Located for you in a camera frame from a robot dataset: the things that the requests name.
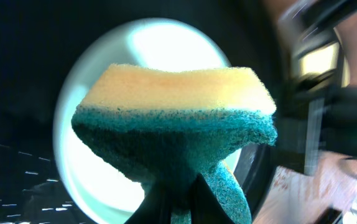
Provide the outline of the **light blue plate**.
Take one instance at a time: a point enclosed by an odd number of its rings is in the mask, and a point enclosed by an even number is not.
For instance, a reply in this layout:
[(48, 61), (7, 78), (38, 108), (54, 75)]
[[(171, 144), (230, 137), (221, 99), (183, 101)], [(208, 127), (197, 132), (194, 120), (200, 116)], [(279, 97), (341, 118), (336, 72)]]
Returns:
[(120, 25), (80, 55), (58, 96), (53, 118), (53, 150), (65, 188), (96, 223), (124, 223), (144, 198), (138, 183), (95, 156), (71, 126), (77, 105), (113, 63), (175, 72), (230, 65), (223, 51), (202, 31), (164, 18), (139, 19)]

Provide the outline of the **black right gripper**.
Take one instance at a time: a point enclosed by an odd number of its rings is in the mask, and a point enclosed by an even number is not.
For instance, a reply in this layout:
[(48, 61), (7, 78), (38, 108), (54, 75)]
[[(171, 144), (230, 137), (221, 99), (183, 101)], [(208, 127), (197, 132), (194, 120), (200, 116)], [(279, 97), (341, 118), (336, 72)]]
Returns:
[[(357, 12), (357, 1), (297, 1), (279, 19), (291, 49), (278, 105), (277, 163), (313, 175), (322, 151), (357, 160), (357, 87), (346, 85), (346, 53), (335, 27)], [(302, 72), (305, 58), (338, 46), (333, 67)]]

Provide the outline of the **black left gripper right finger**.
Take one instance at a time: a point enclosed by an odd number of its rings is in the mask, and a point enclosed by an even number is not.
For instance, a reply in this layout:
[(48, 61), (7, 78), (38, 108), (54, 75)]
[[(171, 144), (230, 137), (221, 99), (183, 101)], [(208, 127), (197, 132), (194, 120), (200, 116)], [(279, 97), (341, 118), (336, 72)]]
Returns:
[(190, 188), (192, 224), (234, 224), (201, 174)]

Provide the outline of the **green and yellow sponge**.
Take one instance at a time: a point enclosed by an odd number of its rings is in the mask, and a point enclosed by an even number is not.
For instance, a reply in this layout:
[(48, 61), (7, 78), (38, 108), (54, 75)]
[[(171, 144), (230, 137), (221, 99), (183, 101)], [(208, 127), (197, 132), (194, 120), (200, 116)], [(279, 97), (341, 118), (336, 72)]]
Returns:
[(170, 223), (192, 223), (190, 188), (201, 174), (234, 223), (251, 223), (245, 194), (225, 163), (250, 145), (271, 146), (276, 104), (250, 68), (163, 72), (111, 65), (72, 117), (92, 152), (171, 199)]

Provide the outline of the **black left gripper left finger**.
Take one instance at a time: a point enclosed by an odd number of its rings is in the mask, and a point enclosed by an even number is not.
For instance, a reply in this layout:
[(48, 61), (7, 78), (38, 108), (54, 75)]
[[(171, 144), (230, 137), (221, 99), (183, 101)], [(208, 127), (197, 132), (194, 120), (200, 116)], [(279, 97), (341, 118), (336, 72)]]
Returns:
[(169, 193), (162, 184), (156, 183), (124, 224), (170, 224), (170, 219)]

